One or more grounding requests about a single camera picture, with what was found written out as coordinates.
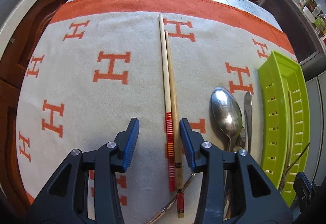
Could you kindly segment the large steel spoon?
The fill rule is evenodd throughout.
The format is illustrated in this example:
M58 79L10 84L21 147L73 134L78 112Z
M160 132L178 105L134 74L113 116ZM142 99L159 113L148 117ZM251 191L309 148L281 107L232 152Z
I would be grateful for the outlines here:
M216 87L212 91L210 102L218 127L229 138L228 151L233 152L243 126L239 104L231 92L223 87Z

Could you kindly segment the red banded cream chopstick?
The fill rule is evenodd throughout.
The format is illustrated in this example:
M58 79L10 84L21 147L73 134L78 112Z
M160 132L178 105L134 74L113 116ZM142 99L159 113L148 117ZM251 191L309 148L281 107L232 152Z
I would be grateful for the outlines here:
M163 70L163 80L164 80L165 127L166 127L166 136L167 136L169 187L171 192L175 192L176 191L175 155L174 155L172 110L171 110L171 95L170 95L170 79L169 79L169 66L168 66L168 59L167 59L166 36L165 36L164 20L162 14L159 14L159 28L160 28L160 39L161 39L162 70Z

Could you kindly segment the steel utensil handle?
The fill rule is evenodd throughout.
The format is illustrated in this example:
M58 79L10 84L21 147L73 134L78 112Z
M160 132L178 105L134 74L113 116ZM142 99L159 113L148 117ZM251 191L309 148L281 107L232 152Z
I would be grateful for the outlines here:
M244 116L247 132L248 153L251 153L252 143L252 94L247 91L244 97Z

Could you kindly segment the thin brown chopstick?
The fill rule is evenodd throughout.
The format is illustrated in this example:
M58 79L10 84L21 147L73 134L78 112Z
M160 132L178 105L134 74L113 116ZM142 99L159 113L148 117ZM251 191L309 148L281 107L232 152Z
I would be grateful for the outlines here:
M183 186L183 190L186 190L187 187L190 185L191 181L193 181L193 178L195 177L195 173L192 173L187 181L185 182ZM175 195L163 208L158 210L158 212L148 221L145 222L145 224L153 224L156 221L158 221L166 212L174 205L174 203L177 201L177 196Z

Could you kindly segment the bamboo chopstick red end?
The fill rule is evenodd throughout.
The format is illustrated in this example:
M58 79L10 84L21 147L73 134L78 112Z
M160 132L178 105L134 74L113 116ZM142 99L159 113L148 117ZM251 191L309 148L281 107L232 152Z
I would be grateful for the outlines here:
M176 204L177 204L177 217L184 218L184 195L183 195L183 165L181 155L181 138L179 130L179 118L177 107L177 93L174 76L174 68L172 63L172 53L169 40L169 33L165 31L166 49L167 49L167 62L169 69L169 82L170 82L170 97L171 97L171 110L172 110L172 124L174 132L174 153L175 153L175 172L176 172Z

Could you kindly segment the steel chopstick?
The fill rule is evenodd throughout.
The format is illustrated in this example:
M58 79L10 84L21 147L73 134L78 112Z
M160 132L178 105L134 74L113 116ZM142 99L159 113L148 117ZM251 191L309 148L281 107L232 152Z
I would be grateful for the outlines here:
M282 179L281 179L281 183L280 183L280 186L279 186L279 193L282 193L283 192L283 189L285 187L285 184L286 184L286 178L287 178L287 174L289 173L290 169L300 160L300 158L304 155L304 153L306 152L306 150L308 149L310 143L308 143L306 145L306 147L303 149L303 151L299 154L299 156L295 159L295 161L293 163L291 163L286 169L285 169L285 172L282 176Z

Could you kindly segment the white kitchen countertop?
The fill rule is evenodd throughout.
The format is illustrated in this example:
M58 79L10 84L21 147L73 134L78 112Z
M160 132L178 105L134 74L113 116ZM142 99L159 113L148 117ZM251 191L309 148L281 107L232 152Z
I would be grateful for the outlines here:
M36 2L37 0L20 0L1 25L1 57L17 26Z

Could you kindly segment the lime green utensil tray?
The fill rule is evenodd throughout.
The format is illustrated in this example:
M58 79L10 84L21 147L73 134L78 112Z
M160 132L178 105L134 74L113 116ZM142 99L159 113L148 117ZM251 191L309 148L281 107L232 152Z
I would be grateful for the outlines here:
M277 190L285 169L310 142L310 110L301 66L293 59L272 51L258 69L264 111L264 140L261 168ZM296 175L306 166L308 149L287 174L280 193L291 206L296 192Z

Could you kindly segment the orange H pattern cloth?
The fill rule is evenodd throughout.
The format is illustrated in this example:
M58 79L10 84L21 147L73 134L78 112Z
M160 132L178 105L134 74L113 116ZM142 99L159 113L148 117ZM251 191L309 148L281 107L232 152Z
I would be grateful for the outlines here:
M139 120L131 166L118 174L125 223L145 223L170 191L159 14L169 33L178 115L223 148L210 110L216 87L243 103L252 93L251 153L260 161L264 114L258 68L271 51L291 59L286 34L270 38L216 19L170 12L106 12L50 23L29 61L20 91L16 143L20 175L35 200L74 149L98 149Z

